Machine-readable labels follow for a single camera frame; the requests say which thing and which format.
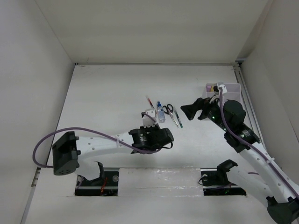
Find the purple highlighter marker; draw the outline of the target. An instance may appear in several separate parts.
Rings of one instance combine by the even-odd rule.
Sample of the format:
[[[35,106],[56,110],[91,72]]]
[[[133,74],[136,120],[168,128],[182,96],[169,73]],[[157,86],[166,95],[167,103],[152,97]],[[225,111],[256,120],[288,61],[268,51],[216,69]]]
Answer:
[[[210,85],[207,85],[207,86],[206,86],[206,91],[207,91],[207,92],[210,92],[210,91],[211,91],[211,86],[210,86]]]

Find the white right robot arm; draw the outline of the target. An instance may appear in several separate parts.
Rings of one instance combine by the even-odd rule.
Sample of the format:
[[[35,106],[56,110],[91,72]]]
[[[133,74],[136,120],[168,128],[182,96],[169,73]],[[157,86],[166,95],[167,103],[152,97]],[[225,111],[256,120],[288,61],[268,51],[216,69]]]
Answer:
[[[180,107],[189,120],[201,111],[199,120],[210,119],[224,133],[226,142],[259,174],[261,180],[240,169],[232,160],[219,164],[211,175],[203,174],[204,186],[235,184],[262,203],[277,224],[290,224],[299,217],[299,186],[275,163],[258,136],[244,124],[246,112],[235,100],[198,98]]]

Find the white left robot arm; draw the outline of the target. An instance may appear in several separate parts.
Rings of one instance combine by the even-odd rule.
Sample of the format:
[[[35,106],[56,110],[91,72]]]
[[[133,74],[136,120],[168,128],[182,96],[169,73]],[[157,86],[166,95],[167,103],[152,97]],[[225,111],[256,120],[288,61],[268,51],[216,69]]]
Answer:
[[[52,146],[53,173],[76,173],[94,185],[104,181],[100,156],[106,154],[154,154],[173,145],[169,128],[140,127],[115,136],[100,132],[96,137],[79,137],[74,131],[64,133]]]

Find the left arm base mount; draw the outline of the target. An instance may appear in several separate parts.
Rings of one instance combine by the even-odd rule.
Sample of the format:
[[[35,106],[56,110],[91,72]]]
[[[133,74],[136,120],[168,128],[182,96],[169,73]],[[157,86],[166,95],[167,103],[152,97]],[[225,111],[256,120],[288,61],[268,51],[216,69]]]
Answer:
[[[119,168],[105,168],[97,162],[99,177],[87,180],[78,176],[75,196],[118,196]]]

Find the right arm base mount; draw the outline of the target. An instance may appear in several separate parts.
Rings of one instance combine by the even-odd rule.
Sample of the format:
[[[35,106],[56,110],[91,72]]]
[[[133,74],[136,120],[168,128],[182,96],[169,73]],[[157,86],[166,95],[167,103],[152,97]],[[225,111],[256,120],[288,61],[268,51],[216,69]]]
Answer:
[[[236,162],[226,160],[216,168],[201,169],[198,184],[203,187],[204,196],[246,196],[245,190],[227,178],[227,172],[237,166]]]

